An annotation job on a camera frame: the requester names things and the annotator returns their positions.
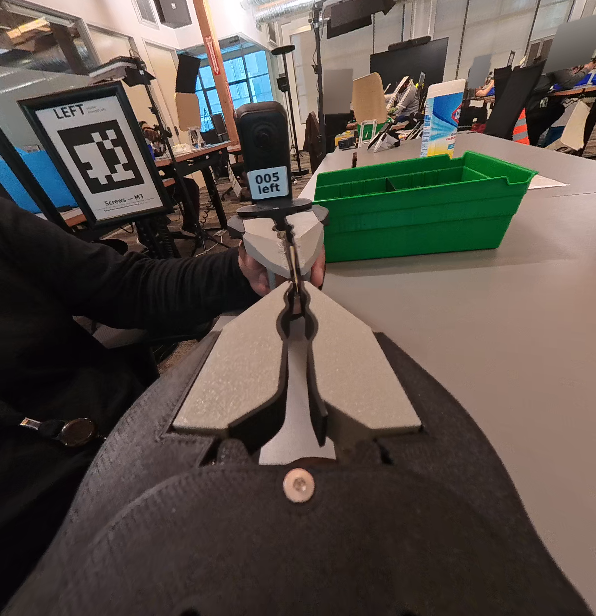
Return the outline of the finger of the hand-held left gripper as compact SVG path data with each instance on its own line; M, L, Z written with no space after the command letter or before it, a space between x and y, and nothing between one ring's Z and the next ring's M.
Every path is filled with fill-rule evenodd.
M292 278L291 252L286 232L278 230L272 218L243 219L246 253L268 271L284 279Z
M293 243L301 280L310 276L324 240L324 225L314 212L298 212L289 216L289 244Z

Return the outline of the wooden background desk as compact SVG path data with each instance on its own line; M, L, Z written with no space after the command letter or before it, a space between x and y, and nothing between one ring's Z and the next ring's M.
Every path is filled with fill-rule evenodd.
M222 229L227 229L227 219L218 193L217 185L212 176L212 168L220 163L223 154L240 155L241 146L238 142L221 142L207 145L201 149L192 149L175 155L170 151L168 156L157 158L157 167L164 187L175 184L178 177L186 177L200 171L209 193L210 203L217 214Z

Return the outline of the green plastic bin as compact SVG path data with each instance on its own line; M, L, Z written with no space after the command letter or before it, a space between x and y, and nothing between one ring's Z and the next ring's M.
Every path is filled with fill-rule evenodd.
M386 192L412 174L414 188ZM329 212L328 263L494 250L536 171L474 151L317 175L314 204Z

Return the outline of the tan board stand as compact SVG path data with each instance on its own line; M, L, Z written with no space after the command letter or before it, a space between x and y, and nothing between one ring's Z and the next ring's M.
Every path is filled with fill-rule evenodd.
M198 96L195 93L176 92L175 104L180 130L188 133L193 148L203 148L205 143L201 135L201 112Z
M358 131L358 145L368 143L388 120L384 88L379 73L353 81L352 108Z

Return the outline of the silver ventilation duct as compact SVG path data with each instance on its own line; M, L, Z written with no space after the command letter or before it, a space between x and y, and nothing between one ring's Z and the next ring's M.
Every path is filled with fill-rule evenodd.
M241 7L251 13L258 30L264 24L309 13L315 4L316 1L240 1Z

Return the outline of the black light stand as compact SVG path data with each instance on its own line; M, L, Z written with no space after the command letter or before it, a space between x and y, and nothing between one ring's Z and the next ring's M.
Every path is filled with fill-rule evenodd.
M315 59L316 64L314 72L317 76L317 95L318 95L318 125L319 125L319 141L321 145L320 161L326 156L326 133L325 133L325 114L323 109L323 67L321 62L321 32L324 25L323 18L324 1L314 1L310 12L310 25L315 37Z

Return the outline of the cream tote bag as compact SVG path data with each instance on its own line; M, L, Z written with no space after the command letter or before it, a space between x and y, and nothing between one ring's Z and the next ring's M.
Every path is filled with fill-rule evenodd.
M585 99L569 105L564 114L546 132L543 147L549 150L579 153L584 147L584 132L591 107Z

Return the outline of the black wall speaker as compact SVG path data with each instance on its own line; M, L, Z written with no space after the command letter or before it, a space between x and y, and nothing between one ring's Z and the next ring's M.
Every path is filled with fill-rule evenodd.
M192 18L186 0L154 0L153 2L161 25L177 29L192 24Z

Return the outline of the brown jacket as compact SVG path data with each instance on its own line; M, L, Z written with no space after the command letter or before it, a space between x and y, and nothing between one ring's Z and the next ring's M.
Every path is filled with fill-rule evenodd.
M326 154L325 141L321 138L316 112L309 112L305 122L305 137L302 150L309 154L311 172L314 173Z

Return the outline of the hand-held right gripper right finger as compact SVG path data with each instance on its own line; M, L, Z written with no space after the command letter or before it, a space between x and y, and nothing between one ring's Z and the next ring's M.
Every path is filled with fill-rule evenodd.
M298 457L333 458L422 422L372 329L304 284L298 343Z

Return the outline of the grey desk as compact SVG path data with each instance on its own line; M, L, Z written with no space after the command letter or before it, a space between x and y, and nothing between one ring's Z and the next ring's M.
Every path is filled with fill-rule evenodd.
M530 189L495 250L331 264L324 291L434 376L486 434L596 614L596 161L481 134Z

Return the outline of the person's left hand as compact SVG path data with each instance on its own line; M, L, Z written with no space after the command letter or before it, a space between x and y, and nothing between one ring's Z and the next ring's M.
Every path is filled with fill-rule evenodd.
M267 268L248 255L242 241L238 245L238 250L240 271L247 278L251 288L261 297L269 294L271 287ZM325 281L325 273L326 251L325 247L322 246L317 260L310 270L310 283L321 290Z

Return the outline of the white black wedge stand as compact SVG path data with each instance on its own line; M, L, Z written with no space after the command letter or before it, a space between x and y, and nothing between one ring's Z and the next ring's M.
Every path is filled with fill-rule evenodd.
M377 153L388 149L397 148L402 142L402 137L394 130L390 124L385 125L379 133L371 140L367 150Z

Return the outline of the metal screw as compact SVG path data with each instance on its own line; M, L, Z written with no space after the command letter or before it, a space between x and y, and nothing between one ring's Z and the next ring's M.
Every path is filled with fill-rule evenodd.
M294 317L301 317L303 315L302 307L302 280L299 264L297 262L295 246L293 243L289 244L289 270L291 274L293 299L292 299L292 312Z

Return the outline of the person's black clothed torso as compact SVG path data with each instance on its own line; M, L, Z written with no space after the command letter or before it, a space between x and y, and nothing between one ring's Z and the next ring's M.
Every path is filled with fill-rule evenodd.
M146 388L76 320L83 242L0 198L0 612L52 541L100 438L69 449L20 427L89 418L100 434Z

